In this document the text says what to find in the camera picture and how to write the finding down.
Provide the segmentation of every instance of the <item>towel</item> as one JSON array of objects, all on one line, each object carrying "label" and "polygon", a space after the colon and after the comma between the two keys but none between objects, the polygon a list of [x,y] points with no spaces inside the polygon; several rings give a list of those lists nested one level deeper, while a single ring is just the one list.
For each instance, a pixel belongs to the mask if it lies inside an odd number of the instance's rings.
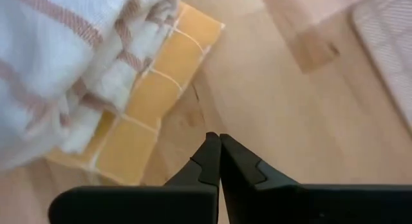
[{"label": "towel", "polygon": [[[192,87],[192,79],[201,70],[203,60],[209,56],[224,27],[221,22],[180,2],[172,31],[151,66],[138,76],[125,112],[103,112],[83,153],[67,154],[56,147],[46,159],[84,171],[93,185],[139,185],[151,159],[158,157],[155,150],[158,142],[173,148],[179,142],[169,142],[168,136],[185,136],[185,131],[179,128],[189,131],[187,135],[199,131],[199,127],[192,126],[201,118],[197,109],[192,110],[196,107],[194,95],[184,94]],[[171,111],[181,98],[181,104]]]},{"label": "towel", "polygon": [[121,113],[178,0],[0,0],[0,169],[82,152]]}]

